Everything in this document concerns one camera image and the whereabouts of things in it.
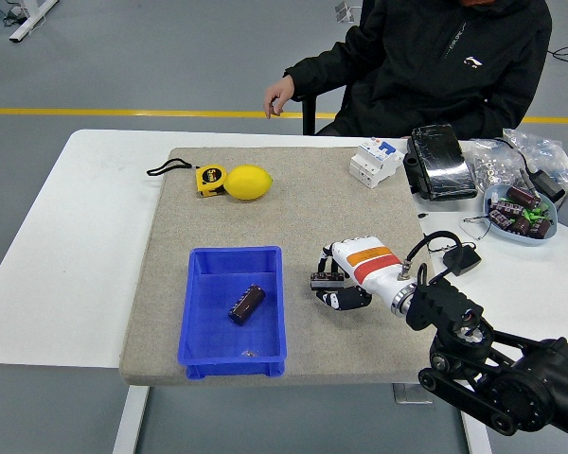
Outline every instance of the yellow lemon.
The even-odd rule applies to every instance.
[[[272,186],[272,177],[262,167],[252,164],[237,166],[227,173],[223,187],[236,199],[251,201],[261,197]]]

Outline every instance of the capacitor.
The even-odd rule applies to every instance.
[[[541,201],[539,201],[536,197],[518,186],[511,186],[507,190],[507,198],[531,210],[534,210],[541,204]]]
[[[530,221],[526,218],[517,218],[508,231],[521,236],[527,236],[530,230]]]
[[[537,219],[528,231],[528,236],[536,239],[543,239],[551,227],[551,222],[547,219]]]
[[[265,290],[253,284],[240,296],[234,306],[229,309],[229,318],[236,324],[244,324],[264,298]]]
[[[488,213],[488,217],[494,225],[502,230],[507,230],[513,222],[511,222],[507,216],[501,213],[499,210],[492,210]]]
[[[493,203],[490,208],[492,210],[498,210],[508,218],[517,218],[524,212],[523,206],[518,203],[511,203],[509,201],[499,201],[497,203]]]

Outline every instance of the black jacket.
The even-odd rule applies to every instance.
[[[401,137],[450,123],[459,139],[496,137],[528,110],[551,27],[544,0],[381,0],[344,43],[286,72],[295,100],[353,83],[333,124],[342,135]]]

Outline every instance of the white circuit breaker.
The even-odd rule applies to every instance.
[[[396,173],[403,159],[404,153],[382,139],[373,138],[358,147],[349,163],[349,173],[372,189]]]

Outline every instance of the white equipment stand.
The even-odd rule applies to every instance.
[[[10,40],[14,43],[20,43],[58,1],[45,0],[44,3],[38,6],[36,0],[21,0],[21,8],[27,11],[27,20],[17,28],[17,31],[10,35]]]

